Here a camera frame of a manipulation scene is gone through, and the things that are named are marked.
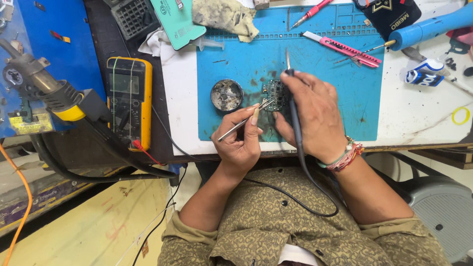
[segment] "blue silicone mat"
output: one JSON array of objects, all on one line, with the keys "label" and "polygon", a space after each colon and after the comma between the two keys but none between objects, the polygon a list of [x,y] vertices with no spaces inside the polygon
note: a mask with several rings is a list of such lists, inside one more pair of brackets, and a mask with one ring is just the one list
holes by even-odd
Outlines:
[{"label": "blue silicone mat", "polygon": [[[338,105],[345,132],[357,141],[374,141],[377,138],[379,99],[383,64],[378,68],[363,65],[359,68],[351,61],[334,65],[345,56],[300,33],[311,31],[327,36],[358,50],[366,50],[384,43],[379,33],[363,21],[366,17],[354,4],[328,5],[298,28],[288,32],[310,7],[285,7],[260,10],[254,25],[260,33],[250,43],[242,43],[237,36],[209,29],[206,38],[225,41],[225,50],[206,47],[197,51],[197,94],[199,111],[199,139],[209,140],[226,114],[217,110],[210,101],[212,86],[221,79],[238,82],[245,94],[241,106],[262,101],[262,85],[278,79],[286,69],[285,48],[290,53],[291,67],[311,73],[333,84],[338,92]],[[369,53],[383,60],[384,50]],[[289,108],[282,111],[290,120]],[[274,128],[270,112],[262,111],[258,126],[264,130],[260,140],[281,142]]]}]

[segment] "white table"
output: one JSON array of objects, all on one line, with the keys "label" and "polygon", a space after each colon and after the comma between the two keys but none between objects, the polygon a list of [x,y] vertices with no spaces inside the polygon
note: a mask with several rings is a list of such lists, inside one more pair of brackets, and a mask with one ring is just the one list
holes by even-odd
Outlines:
[{"label": "white table", "polygon": [[[252,2],[241,0],[252,7]],[[283,0],[271,2],[271,7],[315,5],[320,0]],[[349,0],[335,0],[334,4]],[[461,6],[463,0],[429,1],[416,0],[422,11],[419,21],[451,13]],[[422,55],[437,58],[450,49],[450,38],[440,35],[418,45]],[[473,55],[450,53],[457,71],[452,71],[459,80],[473,87],[473,77],[467,78],[463,71],[473,66]],[[170,44],[162,43],[161,62],[171,135],[177,145],[189,154],[215,154],[212,142],[198,137],[197,117],[197,56],[195,46],[174,51]],[[464,106],[473,112],[473,96],[452,84],[442,81],[437,87],[406,84],[405,73],[417,62],[410,60],[401,51],[385,50],[383,80],[379,108],[376,141],[362,142],[365,147],[433,145],[457,143],[466,137],[472,127],[472,116],[463,125],[452,122],[453,111]],[[455,119],[463,121],[465,111],[459,111]],[[294,151],[286,142],[261,142],[262,151]],[[174,147],[174,155],[183,155]]]}]

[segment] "yellow rubber band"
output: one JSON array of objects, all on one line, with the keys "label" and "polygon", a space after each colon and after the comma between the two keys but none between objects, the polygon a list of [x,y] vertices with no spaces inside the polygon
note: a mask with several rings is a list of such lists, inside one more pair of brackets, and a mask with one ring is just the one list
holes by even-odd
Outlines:
[{"label": "yellow rubber band", "polygon": [[[465,110],[466,111],[466,117],[465,117],[465,120],[463,120],[461,122],[457,122],[457,121],[455,121],[455,114],[460,110]],[[470,110],[468,110],[466,107],[459,107],[459,108],[455,109],[455,111],[453,111],[453,113],[452,113],[452,121],[453,121],[454,124],[463,125],[466,122],[468,122],[468,119],[470,119]]]}]

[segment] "shirt sleeve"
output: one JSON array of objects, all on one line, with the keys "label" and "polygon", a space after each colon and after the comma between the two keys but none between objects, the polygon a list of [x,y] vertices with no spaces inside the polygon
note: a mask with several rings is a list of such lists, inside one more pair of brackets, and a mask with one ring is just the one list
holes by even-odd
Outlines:
[{"label": "shirt sleeve", "polygon": [[211,266],[209,254],[217,239],[217,231],[205,232],[182,223],[175,211],[161,236],[163,247],[158,266]]},{"label": "shirt sleeve", "polygon": [[450,266],[440,243],[415,215],[370,225],[361,232],[374,240],[397,266]]}]

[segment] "gray stool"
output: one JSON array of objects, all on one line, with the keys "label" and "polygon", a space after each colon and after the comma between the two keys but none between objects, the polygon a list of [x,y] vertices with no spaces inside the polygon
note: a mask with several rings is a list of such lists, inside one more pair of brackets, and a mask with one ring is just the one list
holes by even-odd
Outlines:
[{"label": "gray stool", "polygon": [[[457,262],[473,249],[472,191],[405,155],[390,152],[412,168],[413,179],[396,182],[374,169],[432,230],[450,263]],[[418,171],[427,177],[419,177]]]}]

